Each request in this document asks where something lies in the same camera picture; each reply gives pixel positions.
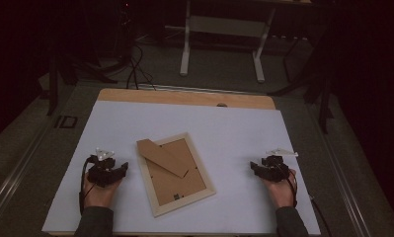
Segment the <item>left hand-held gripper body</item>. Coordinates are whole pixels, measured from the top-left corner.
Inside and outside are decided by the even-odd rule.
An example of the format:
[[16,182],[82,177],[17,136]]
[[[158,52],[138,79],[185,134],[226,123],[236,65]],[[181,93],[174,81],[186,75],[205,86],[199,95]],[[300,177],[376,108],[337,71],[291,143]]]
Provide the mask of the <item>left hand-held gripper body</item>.
[[87,161],[93,166],[89,169],[88,181],[105,188],[118,180],[118,174],[114,170],[116,160],[113,158],[115,152],[100,148],[96,149]]

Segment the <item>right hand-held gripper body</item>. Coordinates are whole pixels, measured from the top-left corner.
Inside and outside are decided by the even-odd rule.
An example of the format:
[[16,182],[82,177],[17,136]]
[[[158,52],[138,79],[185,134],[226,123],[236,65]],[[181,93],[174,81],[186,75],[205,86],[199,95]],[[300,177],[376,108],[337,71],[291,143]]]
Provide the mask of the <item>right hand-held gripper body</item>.
[[288,166],[283,162],[284,156],[297,157],[297,152],[290,152],[277,148],[267,152],[267,157],[261,159],[263,171],[261,177],[270,182],[280,182],[291,174]]

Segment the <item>wooden photo frame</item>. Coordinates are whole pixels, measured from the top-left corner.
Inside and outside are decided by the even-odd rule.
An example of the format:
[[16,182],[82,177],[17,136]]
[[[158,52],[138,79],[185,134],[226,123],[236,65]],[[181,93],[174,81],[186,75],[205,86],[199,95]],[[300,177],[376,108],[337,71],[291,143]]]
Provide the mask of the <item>wooden photo frame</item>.
[[185,132],[136,142],[138,164],[154,217],[216,194],[191,136]]

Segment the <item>person's left hand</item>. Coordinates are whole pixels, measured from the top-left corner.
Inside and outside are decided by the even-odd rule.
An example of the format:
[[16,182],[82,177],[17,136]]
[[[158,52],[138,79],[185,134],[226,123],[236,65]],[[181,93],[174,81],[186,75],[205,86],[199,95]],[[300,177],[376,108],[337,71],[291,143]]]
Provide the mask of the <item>person's left hand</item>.
[[121,180],[102,188],[90,183],[88,179],[85,179],[84,207],[99,206],[110,208],[113,205],[114,196],[120,184]]

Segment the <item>person's right hand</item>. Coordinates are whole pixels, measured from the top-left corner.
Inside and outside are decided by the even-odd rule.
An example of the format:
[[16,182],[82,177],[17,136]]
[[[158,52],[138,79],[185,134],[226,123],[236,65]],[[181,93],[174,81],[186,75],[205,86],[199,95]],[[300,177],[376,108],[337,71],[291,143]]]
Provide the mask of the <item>person's right hand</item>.
[[270,198],[276,208],[284,206],[295,207],[297,182],[294,170],[289,170],[289,177],[286,180],[277,183],[263,180],[263,183],[268,189]]

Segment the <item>white table mat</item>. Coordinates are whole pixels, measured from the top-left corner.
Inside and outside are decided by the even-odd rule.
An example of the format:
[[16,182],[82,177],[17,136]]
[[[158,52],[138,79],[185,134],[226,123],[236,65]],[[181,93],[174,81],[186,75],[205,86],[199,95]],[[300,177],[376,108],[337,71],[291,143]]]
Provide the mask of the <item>white table mat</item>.
[[[153,215],[138,166],[137,141],[188,133],[216,189],[159,217]],[[84,161],[97,148],[114,152],[129,169],[115,200],[116,233],[267,234],[275,209],[250,164],[277,148],[292,148],[280,112],[205,106],[99,101],[95,104],[55,195],[43,231],[70,233],[80,220]]]

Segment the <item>black floor socket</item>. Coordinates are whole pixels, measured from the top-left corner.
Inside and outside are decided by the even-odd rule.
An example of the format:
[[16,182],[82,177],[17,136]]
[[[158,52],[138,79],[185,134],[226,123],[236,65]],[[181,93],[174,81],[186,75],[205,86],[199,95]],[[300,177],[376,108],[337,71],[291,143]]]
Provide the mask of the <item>black floor socket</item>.
[[54,128],[74,128],[77,122],[77,117],[59,116],[54,124]]

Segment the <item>black stand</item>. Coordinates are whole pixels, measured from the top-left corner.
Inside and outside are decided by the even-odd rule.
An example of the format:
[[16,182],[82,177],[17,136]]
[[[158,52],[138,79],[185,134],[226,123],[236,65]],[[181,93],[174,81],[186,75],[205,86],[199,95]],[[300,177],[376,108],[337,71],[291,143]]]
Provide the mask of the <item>black stand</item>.
[[311,44],[313,49],[306,59],[304,66],[293,78],[290,78],[288,74],[287,58],[296,48],[300,39],[295,41],[282,60],[285,76],[289,80],[289,85],[269,92],[269,95],[282,96],[300,87],[306,86],[307,89],[303,95],[303,100],[306,104],[314,104],[317,100],[320,101],[318,123],[321,130],[327,134],[327,119],[332,116],[329,110],[329,101],[333,76],[329,61],[326,59],[327,51],[323,49],[323,38],[325,34],[326,30],[318,26],[306,31],[307,41]]
[[106,77],[103,73],[94,69],[73,54],[63,51],[53,51],[49,58],[49,85],[48,89],[45,91],[45,96],[48,99],[47,114],[49,116],[54,113],[58,105],[58,76],[61,76],[69,85],[75,85],[77,83],[73,66],[78,66],[81,70],[98,81],[116,84],[115,80]]

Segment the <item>silver metal strip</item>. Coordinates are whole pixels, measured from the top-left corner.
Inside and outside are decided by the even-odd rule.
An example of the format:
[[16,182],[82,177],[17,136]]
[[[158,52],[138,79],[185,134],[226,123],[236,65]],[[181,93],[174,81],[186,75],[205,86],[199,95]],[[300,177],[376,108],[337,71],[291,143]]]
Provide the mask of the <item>silver metal strip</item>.
[[149,85],[149,84],[138,84],[138,90],[217,93],[217,94],[251,95],[251,96],[266,96],[267,95],[267,93],[257,93],[257,92],[204,89],[204,88],[166,86],[166,85]]

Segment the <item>metal floor rail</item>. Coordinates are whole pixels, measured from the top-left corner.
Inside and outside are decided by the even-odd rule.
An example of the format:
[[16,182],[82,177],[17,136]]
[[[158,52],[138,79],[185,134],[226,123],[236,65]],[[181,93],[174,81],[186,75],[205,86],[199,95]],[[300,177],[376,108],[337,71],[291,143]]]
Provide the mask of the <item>metal floor rail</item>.
[[20,158],[18,159],[16,166],[7,176],[5,181],[0,187],[0,215],[2,214],[4,208],[12,198],[13,194],[17,190],[19,184],[25,176],[26,170],[32,163],[32,159],[39,145],[41,144],[43,138],[49,131],[50,126],[48,124],[41,126],[38,131],[33,136],[31,142],[24,150]]
[[305,107],[308,111],[308,114],[310,115],[310,118],[312,119],[316,131],[319,133],[320,139],[324,143],[325,150],[329,158],[331,170],[336,181],[336,185],[341,194],[345,208],[349,214],[351,223],[353,224],[356,236],[371,237],[368,226],[365,223],[365,220],[357,204],[353,190],[351,189],[351,186],[349,185],[345,173],[343,172],[342,167],[339,163],[335,149],[333,148],[327,135],[322,131],[322,128],[319,124],[317,115],[319,110],[316,108],[315,105],[306,104]]

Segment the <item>white metal table frame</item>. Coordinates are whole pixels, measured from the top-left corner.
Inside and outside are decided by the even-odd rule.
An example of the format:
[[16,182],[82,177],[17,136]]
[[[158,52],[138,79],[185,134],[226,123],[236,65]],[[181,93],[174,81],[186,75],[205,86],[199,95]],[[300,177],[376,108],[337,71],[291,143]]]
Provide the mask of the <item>white metal table frame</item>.
[[259,83],[266,81],[261,55],[269,36],[276,8],[271,8],[265,22],[254,22],[237,19],[217,18],[193,15],[191,13],[192,0],[187,0],[185,18],[185,39],[182,53],[180,75],[187,76],[190,61],[190,36],[191,32],[208,33],[238,37],[258,38],[259,46],[252,52],[253,64]]

